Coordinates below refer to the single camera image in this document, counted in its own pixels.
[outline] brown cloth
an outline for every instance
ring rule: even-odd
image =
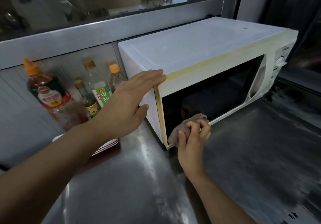
[[[189,137],[189,135],[191,133],[191,130],[189,129],[188,126],[186,126],[186,123],[188,121],[195,121],[195,120],[198,120],[198,119],[205,119],[207,123],[209,122],[209,120],[207,120],[207,116],[204,115],[203,113],[195,114],[191,118],[182,121],[181,124],[176,126],[173,129],[173,131],[171,132],[171,135],[168,137],[167,142],[169,144],[175,145],[177,147],[178,144],[179,144],[179,130],[183,131],[185,133],[186,139],[188,139],[188,137]]]

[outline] cloth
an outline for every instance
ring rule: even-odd
[[[73,5],[68,0],[31,0],[21,3],[11,0],[14,9],[30,24],[32,30],[51,29],[65,26]]]
[[[191,133],[191,130],[189,129],[188,126],[186,126],[186,123],[188,121],[195,121],[195,120],[198,120],[198,119],[205,119],[207,123],[209,122],[209,120],[207,120],[207,116],[204,115],[203,113],[195,114],[191,118],[182,121],[181,124],[176,126],[173,129],[173,131],[171,132],[171,135],[168,137],[167,142],[169,144],[175,145],[177,147],[178,144],[179,144],[179,130],[183,131],[185,133],[186,139],[188,139],[188,137],[189,137],[189,135]]]

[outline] white microwave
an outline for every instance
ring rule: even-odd
[[[183,120],[207,115],[210,125],[262,97],[290,53],[298,32],[214,17],[118,43],[128,78],[163,69],[150,90],[147,119],[167,138]]]

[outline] glass bottle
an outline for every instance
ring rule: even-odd
[[[108,82],[103,78],[96,68],[96,64],[90,58],[86,59],[83,63],[85,69],[88,71],[88,81],[90,89],[94,94],[96,100],[98,101],[101,108],[104,107],[104,104],[109,100],[112,92],[108,86]]]
[[[23,63],[30,76],[28,90],[65,131],[88,121],[81,106],[70,96],[57,76],[43,73],[28,59],[24,59]]]
[[[115,89],[117,89],[117,87],[120,85],[120,83],[123,81],[127,81],[127,79],[119,71],[119,67],[117,64],[110,65],[109,70],[111,72],[110,86],[111,86],[112,92],[114,92]]]
[[[89,112],[90,117],[93,118],[100,110],[100,106],[96,101],[94,95],[89,93],[81,79],[78,79],[74,82],[75,87],[78,89],[78,92],[82,98],[82,104]]]

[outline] hand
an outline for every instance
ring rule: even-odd
[[[186,125],[191,128],[191,134],[186,142],[185,134],[179,131],[178,158],[187,178],[193,181],[205,175],[203,146],[211,136],[211,126],[202,119],[189,121]]]
[[[107,142],[133,132],[147,115],[148,105],[138,108],[143,96],[166,79],[163,70],[145,71],[122,82],[113,95],[88,123],[95,134]]]

